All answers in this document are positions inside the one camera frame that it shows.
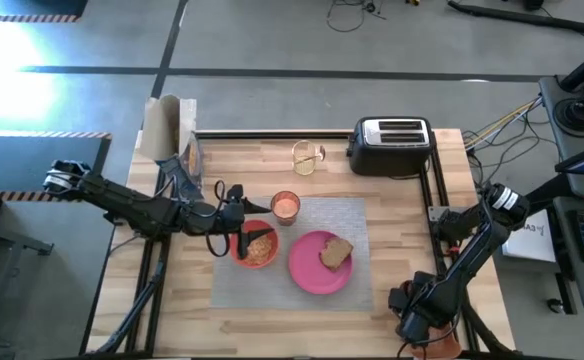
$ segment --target toast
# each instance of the toast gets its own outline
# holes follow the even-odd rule
[[[333,237],[325,242],[325,248],[321,250],[320,258],[325,267],[335,272],[343,261],[350,256],[354,246],[349,241],[340,237]]]

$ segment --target pink plate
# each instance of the pink plate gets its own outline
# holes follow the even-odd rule
[[[328,231],[311,231],[297,240],[288,258],[292,279],[313,294],[332,294],[347,284],[352,275],[352,256],[348,256],[336,272],[330,271],[319,256],[325,242],[336,235]]]

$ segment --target toaster slot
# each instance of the toaster slot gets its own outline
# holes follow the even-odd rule
[[[379,121],[379,130],[422,130],[421,121]]]
[[[403,144],[413,144],[413,143],[423,143],[423,134],[410,134],[410,133],[390,133],[381,134],[381,143],[403,143]]]

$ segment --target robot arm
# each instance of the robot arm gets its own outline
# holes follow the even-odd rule
[[[435,226],[441,240],[461,241],[476,229],[450,269],[440,277],[417,272],[414,280],[390,291],[389,307],[401,319],[396,332],[405,342],[426,345],[430,327],[443,328],[457,318],[462,294],[494,251],[525,224],[529,203],[509,188],[489,185],[479,204],[463,213],[447,211]]]
[[[239,257],[245,258],[250,242],[269,232],[242,233],[246,214],[268,213],[270,209],[254,205],[243,197],[241,185],[232,186],[224,199],[221,199],[223,195],[217,194],[219,205],[215,207],[189,199],[172,200],[160,195],[150,197],[103,178],[86,164],[55,161],[43,187],[53,196],[84,200],[106,210],[104,217],[110,222],[114,222],[115,218],[125,219],[133,230],[144,237],[176,232],[190,236],[205,235],[215,256],[227,254],[228,248],[226,246],[221,255],[217,254],[209,244],[210,235],[225,236],[227,245],[228,234],[237,234]]]

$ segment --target orange bowl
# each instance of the orange bowl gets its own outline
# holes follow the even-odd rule
[[[243,223],[243,231],[246,233],[249,231],[257,231],[263,229],[272,229],[272,226],[270,226],[270,224],[266,223],[265,221],[261,220],[248,220],[245,223]],[[239,259],[239,254],[237,253],[238,236],[236,234],[232,234],[230,236],[230,254],[234,259],[234,262],[248,269],[262,268],[271,263],[272,260],[274,260],[274,257],[276,257],[276,253],[279,251],[279,236],[276,234],[276,230],[265,236],[267,236],[268,240],[272,242],[272,250],[270,251],[270,256],[268,256],[268,259],[265,260],[263,264],[250,265],[245,261]]]

